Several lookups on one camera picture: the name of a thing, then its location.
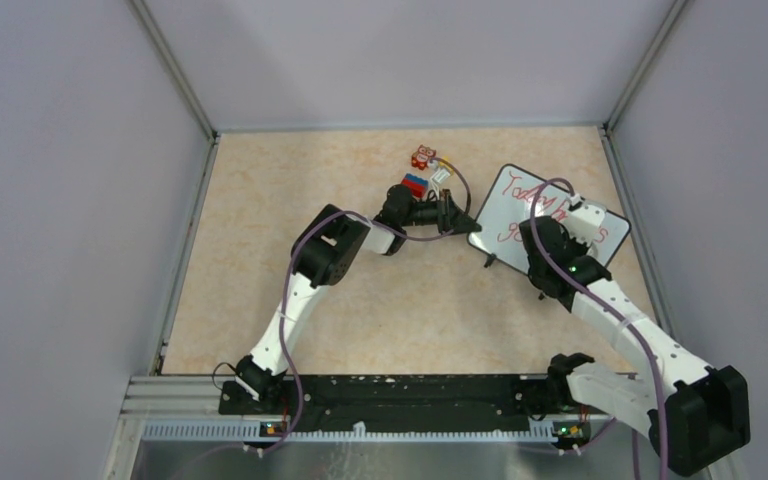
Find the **small whiteboard with black frame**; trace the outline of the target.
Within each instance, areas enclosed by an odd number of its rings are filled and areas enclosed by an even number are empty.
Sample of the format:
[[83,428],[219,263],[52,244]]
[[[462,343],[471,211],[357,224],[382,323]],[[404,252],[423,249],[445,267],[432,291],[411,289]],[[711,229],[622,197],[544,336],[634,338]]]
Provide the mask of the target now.
[[[547,183],[521,167],[506,164],[499,170],[476,215],[482,231],[469,234],[467,242],[485,255],[486,268],[502,264],[527,276],[528,259],[519,224],[538,216],[550,216],[561,222],[572,195],[568,185],[561,181]],[[596,280],[610,275],[607,267],[630,234],[630,222],[621,214],[603,207],[607,216],[596,241],[588,246],[588,253],[596,259]],[[549,257],[547,260],[567,281],[571,278]],[[544,296],[555,299],[576,292],[569,282],[568,285],[533,286]]]

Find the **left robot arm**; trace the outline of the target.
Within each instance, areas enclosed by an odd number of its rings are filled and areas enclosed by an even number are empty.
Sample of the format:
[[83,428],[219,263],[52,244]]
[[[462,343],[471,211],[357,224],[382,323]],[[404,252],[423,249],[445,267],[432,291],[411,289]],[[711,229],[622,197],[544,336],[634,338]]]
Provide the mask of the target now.
[[407,226],[428,225],[437,228],[440,238],[482,230],[447,189],[420,200],[409,187],[393,185],[371,219],[333,204],[323,207],[291,249],[282,297],[269,325],[234,367],[243,401],[262,414],[277,407],[284,397],[281,378],[292,366],[290,352],[304,325],[324,295],[346,276],[359,252],[392,256],[411,239]]

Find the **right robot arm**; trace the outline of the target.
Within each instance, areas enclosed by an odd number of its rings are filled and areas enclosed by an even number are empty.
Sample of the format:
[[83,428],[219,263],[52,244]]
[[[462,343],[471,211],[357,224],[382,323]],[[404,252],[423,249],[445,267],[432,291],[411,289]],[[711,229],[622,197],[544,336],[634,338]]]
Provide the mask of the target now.
[[660,472],[692,476],[751,440],[749,389],[733,366],[684,349],[622,291],[608,269],[551,216],[520,223],[527,277],[631,364],[620,375],[583,353],[554,356],[546,397],[560,412],[599,409],[645,436]]

